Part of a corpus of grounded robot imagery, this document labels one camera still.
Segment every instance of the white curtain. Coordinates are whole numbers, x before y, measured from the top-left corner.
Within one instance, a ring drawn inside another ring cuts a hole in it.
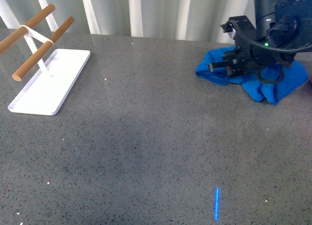
[[[37,31],[73,16],[72,33],[232,43],[220,24],[240,15],[254,24],[254,0],[0,0],[0,27],[17,29],[49,3],[56,9]]]

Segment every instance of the blue light streak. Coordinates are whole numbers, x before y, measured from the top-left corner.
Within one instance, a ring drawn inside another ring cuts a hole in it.
[[[215,189],[215,200],[214,200],[214,220],[217,222],[219,219],[219,189]]]

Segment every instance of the gray countertop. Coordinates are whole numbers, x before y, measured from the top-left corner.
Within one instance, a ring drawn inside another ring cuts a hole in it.
[[[311,84],[273,106],[198,78],[221,46],[64,34],[91,56],[55,116],[7,109],[38,67],[18,83],[27,44],[1,55],[0,224],[312,224]]]

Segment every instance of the blue cloth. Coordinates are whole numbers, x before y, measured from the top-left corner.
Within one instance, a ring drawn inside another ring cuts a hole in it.
[[[209,71],[209,63],[221,62],[224,53],[233,49],[234,46],[207,52],[203,61],[196,68],[196,75],[219,85],[240,84],[254,101],[261,102],[266,98],[269,103],[274,105],[277,105],[282,98],[309,78],[304,67],[297,61],[294,61],[290,68],[283,68],[285,77],[278,84],[261,83],[257,74],[228,77],[225,67],[216,68],[213,72]],[[261,70],[261,75],[265,80],[279,80],[279,65],[274,64]]]

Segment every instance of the wooden dowel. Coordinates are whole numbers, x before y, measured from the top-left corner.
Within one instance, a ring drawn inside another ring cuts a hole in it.
[[[52,42],[56,42],[60,36],[62,36],[65,31],[74,22],[73,17],[69,17],[50,37]],[[12,75],[12,78],[16,81],[21,81],[27,73],[35,66],[36,63],[52,48],[53,44],[50,41],[46,41],[19,69]]]
[[[29,21],[27,21],[25,25],[29,28],[34,28],[54,10],[55,10],[55,6],[53,4],[49,4],[44,9],[42,9],[39,13],[37,13],[34,17],[32,17]],[[22,26],[18,28],[16,31],[14,31],[11,35],[9,35],[2,42],[0,42],[0,55],[6,52],[11,46],[13,46],[18,40],[20,40],[27,33],[28,33],[28,30]]]

